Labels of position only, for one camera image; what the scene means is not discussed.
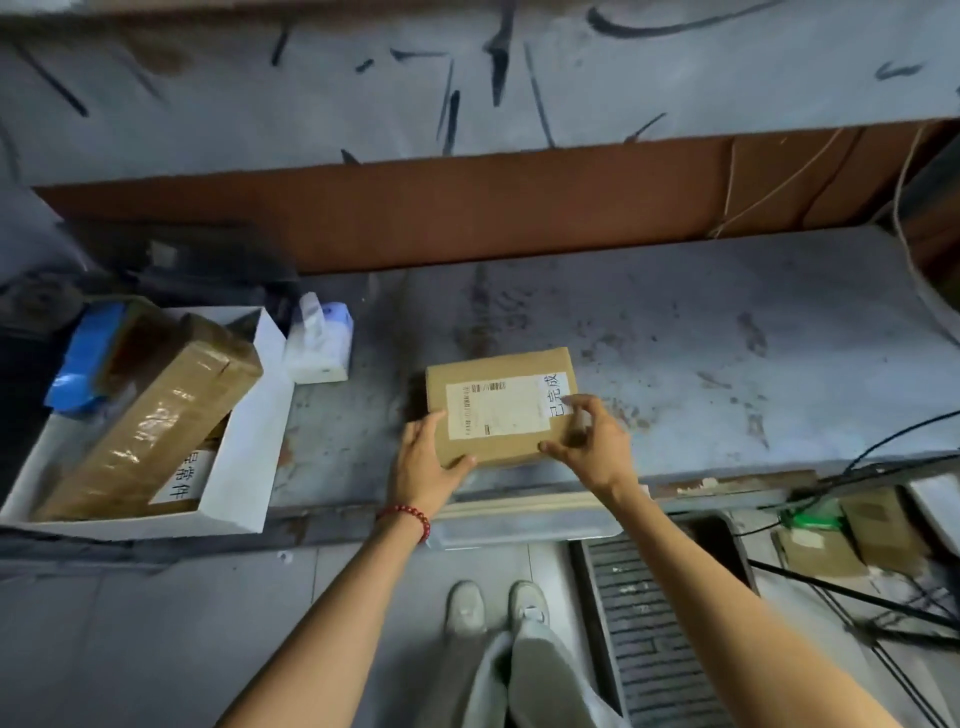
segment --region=label with chinese text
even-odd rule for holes
[[[568,394],[566,372],[447,384],[450,439],[544,432],[551,417],[572,413],[561,401]]]
[[[200,499],[204,494],[206,480],[210,477],[216,455],[217,453],[212,450],[195,449],[151,498],[150,504]]]

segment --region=red beaded bracelet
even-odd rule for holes
[[[430,538],[430,519],[428,519],[422,511],[414,508],[412,505],[395,503],[394,505],[388,505],[386,508],[377,513],[376,519],[379,521],[384,516],[389,516],[391,513],[409,513],[411,516],[420,519],[420,522],[423,524],[423,537],[420,539],[420,543],[422,544],[428,538]]]

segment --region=black rubber mat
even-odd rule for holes
[[[583,543],[623,715],[637,728],[733,728],[636,546],[625,535]]]

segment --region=wrist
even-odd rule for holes
[[[605,485],[596,489],[597,497],[609,509],[621,506],[637,498],[646,498],[647,495],[640,487],[640,482],[635,475],[617,475]]]
[[[376,522],[377,530],[395,533],[411,546],[416,546],[423,538],[423,523],[416,516],[403,511],[387,513]]]

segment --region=gray concrete wall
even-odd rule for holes
[[[960,112],[953,0],[503,3],[2,41],[0,180],[481,155]]]

